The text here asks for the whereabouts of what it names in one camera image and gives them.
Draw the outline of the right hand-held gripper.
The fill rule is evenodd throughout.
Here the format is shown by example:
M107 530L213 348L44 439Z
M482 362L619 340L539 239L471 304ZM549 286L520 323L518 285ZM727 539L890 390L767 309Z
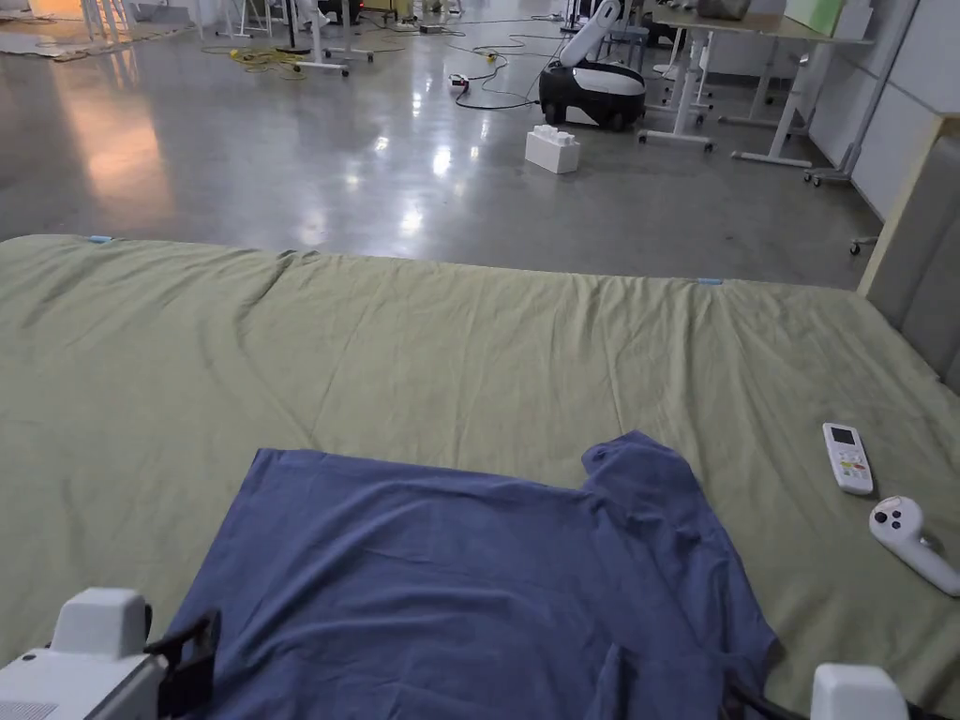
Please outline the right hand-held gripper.
M782 719L782 714L728 668L721 718ZM909 710L901 689L881 667L829 663L819 665L813 676L811 718L909 719Z

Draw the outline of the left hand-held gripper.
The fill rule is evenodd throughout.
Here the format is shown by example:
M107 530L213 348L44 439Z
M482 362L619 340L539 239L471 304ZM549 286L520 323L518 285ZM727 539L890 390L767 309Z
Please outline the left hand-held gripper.
M131 589L88 588L52 641L1 671L4 719L182 719L210 702L222 614L149 641L153 609Z

